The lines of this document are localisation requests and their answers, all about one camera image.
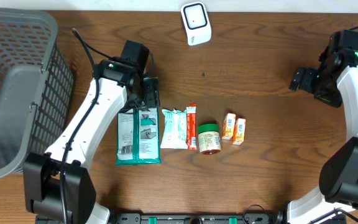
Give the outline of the red snack packet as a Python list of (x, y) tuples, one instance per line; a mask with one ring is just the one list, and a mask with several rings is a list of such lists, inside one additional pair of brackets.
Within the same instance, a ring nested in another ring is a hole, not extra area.
[(189, 151), (197, 150), (196, 146), (196, 104), (190, 104), (186, 107), (187, 121), (187, 145)]

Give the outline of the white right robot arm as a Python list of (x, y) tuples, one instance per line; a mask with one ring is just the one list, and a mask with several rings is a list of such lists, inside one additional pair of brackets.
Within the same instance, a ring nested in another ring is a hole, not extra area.
[(324, 164), (319, 184), (287, 203), (272, 223), (345, 223), (358, 210), (358, 28), (333, 33), (319, 56), (317, 69), (300, 67), (292, 91), (311, 93), (316, 100), (344, 108), (346, 143)]

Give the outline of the green lid white jar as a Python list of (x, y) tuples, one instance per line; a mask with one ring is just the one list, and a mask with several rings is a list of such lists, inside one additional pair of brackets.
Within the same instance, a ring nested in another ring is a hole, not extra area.
[(202, 154), (217, 154), (221, 151), (219, 126), (216, 123), (198, 126), (198, 146)]

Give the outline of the light teal snack packet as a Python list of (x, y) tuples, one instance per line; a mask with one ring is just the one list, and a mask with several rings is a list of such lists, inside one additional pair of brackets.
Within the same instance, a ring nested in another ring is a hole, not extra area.
[(187, 113), (180, 110), (162, 109), (164, 132), (162, 149), (187, 149)]

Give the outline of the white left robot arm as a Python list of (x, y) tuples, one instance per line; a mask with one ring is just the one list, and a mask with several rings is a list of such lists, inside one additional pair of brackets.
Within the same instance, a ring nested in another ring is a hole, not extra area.
[(118, 57), (93, 65), (86, 98), (44, 154), (31, 152), (23, 166), (25, 208), (62, 223), (107, 223), (110, 209), (96, 202), (89, 169), (111, 121), (121, 110), (156, 104), (144, 83), (149, 49), (128, 40)]

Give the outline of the orange juice box pair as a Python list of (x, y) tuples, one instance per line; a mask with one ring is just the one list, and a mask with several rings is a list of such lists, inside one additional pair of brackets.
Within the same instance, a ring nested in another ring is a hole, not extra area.
[(228, 113), (223, 121), (223, 140), (232, 140), (233, 145), (241, 145), (244, 142), (246, 119), (236, 118), (234, 113)]

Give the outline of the green white wipes pack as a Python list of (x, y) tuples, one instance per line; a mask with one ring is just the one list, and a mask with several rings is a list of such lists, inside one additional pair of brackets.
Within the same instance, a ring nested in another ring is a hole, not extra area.
[(161, 163), (157, 107), (118, 114), (116, 155), (117, 166)]

